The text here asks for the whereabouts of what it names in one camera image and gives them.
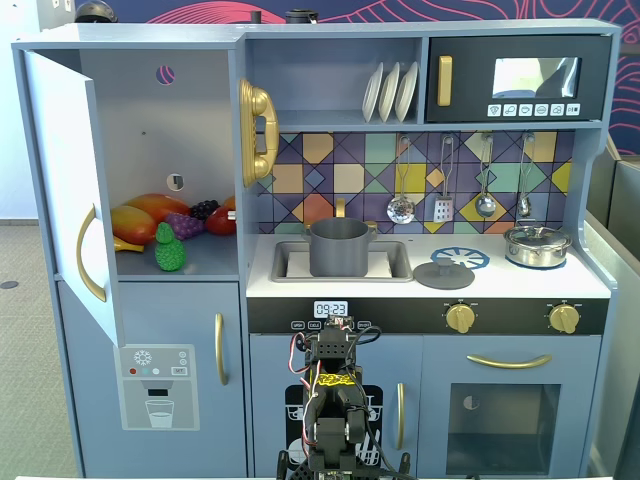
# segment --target green toy pear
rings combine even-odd
[[[156,262],[165,272],[180,270],[187,261],[184,245],[178,240],[168,223],[160,223],[156,231]]]

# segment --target oven door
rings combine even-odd
[[[577,478],[599,336],[425,336],[419,478]]]
[[[611,37],[430,40],[427,122],[600,120]]]

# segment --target gold telephone handset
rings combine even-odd
[[[266,151],[256,149],[255,117],[264,117]],[[240,121],[242,124],[242,177],[245,187],[271,173],[278,155],[280,128],[271,97],[263,89],[240,80]]]

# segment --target colorful tile backsplash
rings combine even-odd
[[[380,233],[503,233],[514,225],[520,181],[523,132],[493,132],[493,163],[488,192],[497,203],[490,218],[479,216],[475,200],[480,193],[482,134],[457,132],[449,194],[454,199],[452,222],[434,223],[436,197],[442,191],[440,133],[289,133],[280,137],[273,172],[259,181],[259,221],[262,233],[300,233],[305,223],[333,215],[336,198],[344,198],[346,214],[375,220]],[[562,225],[569,188],[574,132],[536,132],[525,149],[525,162],[534,156],[528,176],[530,218],[558,228]],[[448,157],[449,147],[445,151]],[[410,165],[406,167],[407,155]],[[387,216],[387,204],[400,192],[416,203],[416,218],[396,225]]]

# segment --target oven window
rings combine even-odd
[[[580,59],[498,58],[493,98],[575,98]]]
[[[448,475],[548,475],[560,385],[451,386]]]

